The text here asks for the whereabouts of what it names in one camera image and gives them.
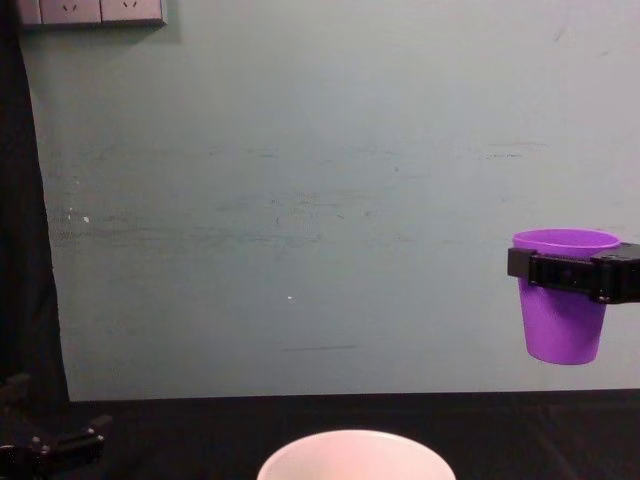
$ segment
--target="table surface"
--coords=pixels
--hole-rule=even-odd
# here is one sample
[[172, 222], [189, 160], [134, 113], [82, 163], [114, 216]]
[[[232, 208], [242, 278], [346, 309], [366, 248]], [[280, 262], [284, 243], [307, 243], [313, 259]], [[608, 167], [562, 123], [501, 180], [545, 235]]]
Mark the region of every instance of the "table surface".
[[36, 422], [61, 432], [103, 413], [100, 465], [59, 478], [253, 480], [284, 444], [346, 428], [424, 443], [459, 480], [640, 478], [640, 391], [89, 402]]

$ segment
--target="black metal clamp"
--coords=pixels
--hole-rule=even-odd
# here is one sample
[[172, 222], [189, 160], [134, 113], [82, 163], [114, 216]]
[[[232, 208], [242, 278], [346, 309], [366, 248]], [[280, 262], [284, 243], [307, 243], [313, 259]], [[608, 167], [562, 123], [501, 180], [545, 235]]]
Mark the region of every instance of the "black metal clamp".
[[[0, 407], [24, 398], [28, 383], [29, 376], [21, 374], [0, 384]], [[97, 463], [102, 457], [110, 424], [111, 417], [103, 415], [73, 434], [53, 437], [38, 433], [26, 445], [0, 446], [0, 480], [45, 480]], [[31, 427], [34, 432], [40, 431]]]
[[640, 302], [640, 245], [623, 243], [590, 259], [510, 248], [509, 276], [529, 285], [585, 294], [596, 303]]

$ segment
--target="outlet panel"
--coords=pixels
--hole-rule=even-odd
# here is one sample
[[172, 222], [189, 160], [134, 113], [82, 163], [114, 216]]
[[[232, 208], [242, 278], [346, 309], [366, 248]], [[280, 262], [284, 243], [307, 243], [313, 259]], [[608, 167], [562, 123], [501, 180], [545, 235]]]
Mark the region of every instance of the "outlet panel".
[[18, 0], [16, 5], [20, 22], [25, 28], [42, 24], [39, 0]]
[[156, 24], [165, 22], [162, 0], [101, 0], [105, 24]]
[[41, 0], [44, 25], [99, 24], [99, 0]]

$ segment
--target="wall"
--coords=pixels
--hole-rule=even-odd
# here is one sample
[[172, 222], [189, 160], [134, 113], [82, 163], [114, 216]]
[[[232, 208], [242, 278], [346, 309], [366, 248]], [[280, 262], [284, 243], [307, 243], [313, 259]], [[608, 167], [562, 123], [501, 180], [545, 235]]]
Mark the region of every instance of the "wall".
[[640, 387], [524, 349], [515, 231], [640, 240], [640, 4], [215, 0], [25, 37], [75, 399]]

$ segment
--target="plastic cup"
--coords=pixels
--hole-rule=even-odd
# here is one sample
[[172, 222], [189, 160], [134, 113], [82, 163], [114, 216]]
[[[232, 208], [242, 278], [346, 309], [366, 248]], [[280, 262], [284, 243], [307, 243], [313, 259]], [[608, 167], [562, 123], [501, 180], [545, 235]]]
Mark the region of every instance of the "plastic cup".
[[447, 463], [412, 440], [367, 430], [320, 433], [274, 453], [258, 480], [455, 480]]
[[[620, 240], [597, 230], [548, 229], [517, 233], [513, 246], [540, 253], [590, 258]], [[585, 295], [530, 286], [519, 279], [524, 336], [529, 354], [559, 365], [581, 365], [596, 358], [606, 310]]]

